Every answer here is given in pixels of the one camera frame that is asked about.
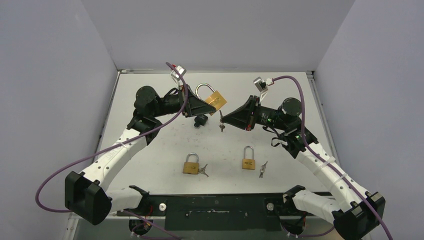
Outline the black padlock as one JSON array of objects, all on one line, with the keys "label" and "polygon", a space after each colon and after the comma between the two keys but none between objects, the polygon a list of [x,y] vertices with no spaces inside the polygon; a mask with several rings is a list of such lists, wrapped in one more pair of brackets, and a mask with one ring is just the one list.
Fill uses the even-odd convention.
[{"label": "black padlock", "polygon": [[199,129],[201,126],[204,126],[207,123],[208,119],[209,118],[205,114],[198,115],[194,118],[193,126],[196,129]]}]

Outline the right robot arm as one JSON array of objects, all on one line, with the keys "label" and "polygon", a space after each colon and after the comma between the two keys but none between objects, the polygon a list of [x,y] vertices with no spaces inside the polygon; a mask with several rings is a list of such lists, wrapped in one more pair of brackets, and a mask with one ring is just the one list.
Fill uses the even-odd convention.
[{"label": "right robot arm", "polygon": [[308,129],[301,132],[301,113],[302,103],[296,98],[286,98],[278,109],[272,109],[261,106],[259,97],[251,95],[245,104],[222,115],[220,121],[245,131],[261,125],[275,133],[276,139],[282,141],[281,146],[332,195],[326,198],[297,185],[283,193],[282,207],[286,213],[310,213],[333,224],[343,239],[360,240],[380,225],[386,200],[349,177]]}]

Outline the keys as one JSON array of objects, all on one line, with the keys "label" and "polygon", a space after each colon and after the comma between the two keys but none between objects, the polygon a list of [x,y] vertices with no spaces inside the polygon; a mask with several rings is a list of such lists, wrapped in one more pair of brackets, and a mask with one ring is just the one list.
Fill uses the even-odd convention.
[{"label": "keys", "polygon": [[199,169],[198,169],[198,174],[202,174],[202,175],[205,175],[206,177],[209,177],[209,175],[206,173],[206,168],[207,168],[207,166],[208,166],[208,164],[206,164],[205,166],[203,166],[203,167],[200,167]]},{"label": "keys", "polygon": [[222,113],[221,110],[219,110],[219,115],[220,115],[220,118],[219,118],[219,127],[220,127],[220,131],[223,133],[224,132],[224,129],[226,128],[226,126],[224,125],[224,122],[223,122],[223,113]]},{"label": "keys", "polygon": [[261,165],[260,170],[259,170],[259,178],[264,177],[264,173],[265,173],[265,170],[267,168],[267,163],[268,163],[268,161],[266,161],[263,165]]}]

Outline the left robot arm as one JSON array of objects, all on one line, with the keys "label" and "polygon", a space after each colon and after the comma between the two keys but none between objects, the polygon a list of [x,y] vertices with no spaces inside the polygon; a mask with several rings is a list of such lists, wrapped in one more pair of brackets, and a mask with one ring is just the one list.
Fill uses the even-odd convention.
[{"label": "left robot arm", "polygon": [[144,215],[149,210],[149,193],[135,185],[110,190],[122,168],[157,136],[162,124],[158,117],[183,114],[186,118],[212,114],[217,109],[198,98],[190,87],[180,86],[175,94],[160,97],[151,86],[141,87],[135,95],[133,117],[114,144],[80,173],[65,178],[65,207],[92,225],[100,224],[111,212],[133,211]]}]

